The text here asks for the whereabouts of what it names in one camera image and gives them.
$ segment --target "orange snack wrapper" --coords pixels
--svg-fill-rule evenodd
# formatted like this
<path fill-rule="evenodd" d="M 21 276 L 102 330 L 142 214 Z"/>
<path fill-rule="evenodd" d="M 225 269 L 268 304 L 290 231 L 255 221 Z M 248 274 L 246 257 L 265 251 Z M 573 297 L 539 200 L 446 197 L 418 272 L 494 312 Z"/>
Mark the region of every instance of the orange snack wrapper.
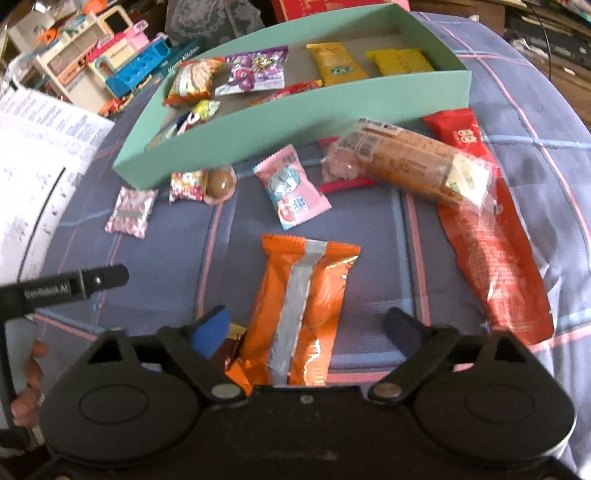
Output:
<path fill-rule="evenodd" d="M 226 375 L 254 385 L 316 387 L 326 382 L 356 245 L 263 235 L 267 270 L 252 320 Z"/>
<path fill-rule="evenodd" d="M 494 211 L 479 217 L 466 209 L 437 206 L 457 264 L 485 306 L 492 328 L 507 328 L 526 345 L 552 337 L 550 304 L 530 242 L 496 159 L 482 141 L 474 113 L 469 108 L 442 111 L 423 120 L 441 141 L 496 169 Z"/>

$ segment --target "silver stripe on wrapper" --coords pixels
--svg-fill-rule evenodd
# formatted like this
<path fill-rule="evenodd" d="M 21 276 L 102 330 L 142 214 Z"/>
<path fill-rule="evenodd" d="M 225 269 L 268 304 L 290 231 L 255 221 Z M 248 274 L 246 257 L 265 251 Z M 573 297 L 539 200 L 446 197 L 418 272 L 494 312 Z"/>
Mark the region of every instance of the silver stripe on wrapper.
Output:
<path fill-rule="evenodd" d="M 133 218 L 140 220 L 147 220 L 150 212 L 140 212 L 139 210 L 116 210 L 115 216 L 117 218 Z"/>
<path fill-rule="evenodd" d="M 328 242 L 306 240 L 306 252 L 291 267 L 279 323 L 267 360 L 272 385 L 287 385 L 291 359 L 296 351 L 301 323 L 308 302 L 310 277 L 314 266 L 326 253 L 327 245 Z"/>

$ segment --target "red snack package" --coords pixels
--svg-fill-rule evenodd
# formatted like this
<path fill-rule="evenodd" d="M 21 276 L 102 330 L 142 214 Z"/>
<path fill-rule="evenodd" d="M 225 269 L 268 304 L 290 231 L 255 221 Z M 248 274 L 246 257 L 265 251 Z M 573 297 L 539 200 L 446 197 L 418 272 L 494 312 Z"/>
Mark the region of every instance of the red snack package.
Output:
<path fill-rule="evenodd" d="M 470 108 L 434 113 L 423 120 L 441 141 L 497 166 Z M 482 212 L 478 218 L 468 210 L 438 205 L 439 218 L 492 328 L 508 328 L 524 344 L 533 345 L 554 333 L 550 304 L 498 166 L 494 186 L 495 213 Z"/>
<path fill-rule="evenodd" d="M 289 85 L 289 87 L 285 87 L 278 92 L 272 93 L 269 96 L 264 97 L 262 100 L 257 100 L 256 102 L 252 102 L 251 105 L 259 105 L 260 103 L 267 103 L 272 100 L 279 100 L 283 97 L 289 97 L 290 95 L 295 95 L 296 93 L 303 93 L 307 92 L 308 90 L 315 90 L 317 88 L 322 87 L 322 80 L 315 80 L 313 82 L 301 82 L 295 83 L 293 85 Z"/>

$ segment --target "white paper sheet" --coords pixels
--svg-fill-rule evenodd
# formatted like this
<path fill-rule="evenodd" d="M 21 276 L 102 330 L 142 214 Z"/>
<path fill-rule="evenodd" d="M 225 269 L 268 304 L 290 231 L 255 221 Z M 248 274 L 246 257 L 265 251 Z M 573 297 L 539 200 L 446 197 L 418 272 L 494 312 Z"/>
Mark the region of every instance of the white paper sheet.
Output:
<path fill-rule="evenodd" d="M 113 126 L 33 90 L 0 100 L 0 284 L 39 275 L 61 216 Z"/>

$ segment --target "mint green box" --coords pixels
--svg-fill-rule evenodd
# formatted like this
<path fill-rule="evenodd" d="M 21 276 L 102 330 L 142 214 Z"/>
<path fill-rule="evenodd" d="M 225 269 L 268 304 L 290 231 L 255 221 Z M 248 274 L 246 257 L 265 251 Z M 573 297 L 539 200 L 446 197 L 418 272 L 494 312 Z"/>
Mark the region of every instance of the mint green box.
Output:
<path fill-rule="evenodd" d="M 172 172 L 221 167 L 271 153 L 286 144 L 340 135 L 361 117 L 397 124 L 468 106 L 471 72 L 398 5 L 346 8 L 292 20 L 237 38 L 200 57 L 289 45 L 285 75 L 286 85 L 290 85 L 320 78 L 305 45 L 321 41 L 342 41 L 372 78 L 257 106 L 249 105 L 270 92 L 219 97 L 222 106 L 210 122 L 145 150 L 171 118 L 170 109 L 162 105 L 173 79 L 170 75 L 139 117 L 113 169 L 133 188 L 150 189 L 162 185 Z M 383 77 L 365 57 L 366 50 L 383 48 L 419 48 L 436 71 Z"/>

